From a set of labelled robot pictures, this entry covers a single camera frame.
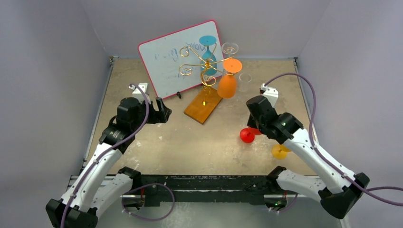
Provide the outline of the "red plastic wine glass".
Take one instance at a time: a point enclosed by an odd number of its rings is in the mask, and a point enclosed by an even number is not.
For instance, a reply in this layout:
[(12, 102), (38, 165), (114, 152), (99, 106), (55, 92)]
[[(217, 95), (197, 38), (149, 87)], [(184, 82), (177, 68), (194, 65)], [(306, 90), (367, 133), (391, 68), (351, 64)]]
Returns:
[(261, 135), (261, 132), (257, 128), (248, 127), (240, 131), (240, 139), (244, 143), (252, 143), (258, 135)]

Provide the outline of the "clear wine glass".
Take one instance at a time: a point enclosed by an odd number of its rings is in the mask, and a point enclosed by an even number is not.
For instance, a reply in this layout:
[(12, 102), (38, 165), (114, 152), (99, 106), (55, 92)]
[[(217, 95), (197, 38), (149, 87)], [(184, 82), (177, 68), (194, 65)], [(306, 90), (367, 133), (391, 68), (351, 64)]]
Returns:
[(235, 57), (235, 55), (238, 53), (238, 50), (239, 46), (233, 42), (226, 42), (221, 46), (221, 51), (223, 53), (224, 59)]

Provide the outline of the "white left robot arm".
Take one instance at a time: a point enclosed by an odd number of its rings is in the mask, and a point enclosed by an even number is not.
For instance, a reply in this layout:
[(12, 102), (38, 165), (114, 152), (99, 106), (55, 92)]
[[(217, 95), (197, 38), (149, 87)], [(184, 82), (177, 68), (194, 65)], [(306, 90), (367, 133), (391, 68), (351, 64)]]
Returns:
[(166, 123), (172, 110), (162, 98), (151, 101), (134, 97), (121, 100), (117, 114), (103, 130), (93, 157), (74, 184), (60, 199), (50, 199), (46, 212), (55, 228), (94, 228), (103, 212), (124, 193), (137, 194), (142, 187), (141, 173), (121, 168), (111, 183), (101, 186), (112, 166), (125, 153), (145, 124)]

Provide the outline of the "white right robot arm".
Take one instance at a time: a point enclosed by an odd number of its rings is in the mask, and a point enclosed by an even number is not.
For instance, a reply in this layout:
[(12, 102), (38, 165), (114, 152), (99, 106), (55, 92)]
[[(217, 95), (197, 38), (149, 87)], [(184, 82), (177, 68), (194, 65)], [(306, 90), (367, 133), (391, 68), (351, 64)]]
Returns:
[(313, 144), (303, 124), (290, 113), (277, 114), (266, 97), (255, 96), (246, 106), (250, 112), (248, 126), (290, 149), (318, 175), (304, 176), (278, 166), (267, 176), (268, 190), (302, 194), (318, 201), (331, 216), (343, 219), (361, 198), (369, 177), (363, 172), (354, 173), (319, 144)]

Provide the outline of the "orange plastic wine glass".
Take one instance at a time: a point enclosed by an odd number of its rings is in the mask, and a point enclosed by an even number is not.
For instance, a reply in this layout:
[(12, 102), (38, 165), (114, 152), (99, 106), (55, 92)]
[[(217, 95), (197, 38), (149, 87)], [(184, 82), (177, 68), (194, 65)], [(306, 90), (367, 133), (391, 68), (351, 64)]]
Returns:
[(237, 80), (235, 75), (242, 70), (242, 63), (235, 59), (229, 58), (223, 62), (225, 70), (218, 85), (218, 95), (222, 98), (232, 98), (236, 93)]

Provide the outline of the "blue plastic wine glass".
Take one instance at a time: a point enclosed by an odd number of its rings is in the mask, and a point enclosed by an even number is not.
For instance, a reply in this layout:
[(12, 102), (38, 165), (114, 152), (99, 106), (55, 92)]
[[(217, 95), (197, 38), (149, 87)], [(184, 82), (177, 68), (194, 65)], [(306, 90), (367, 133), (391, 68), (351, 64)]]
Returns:
[(217, 47), (217, 39), (214, 36), (206, 35), (202, 36), (199, 42), (206, 48), (201, 57), (201, 71), (206, 69), (205, 74), (207, 76), (213, 76), (217, 73), (217, 59), (213, 53)]

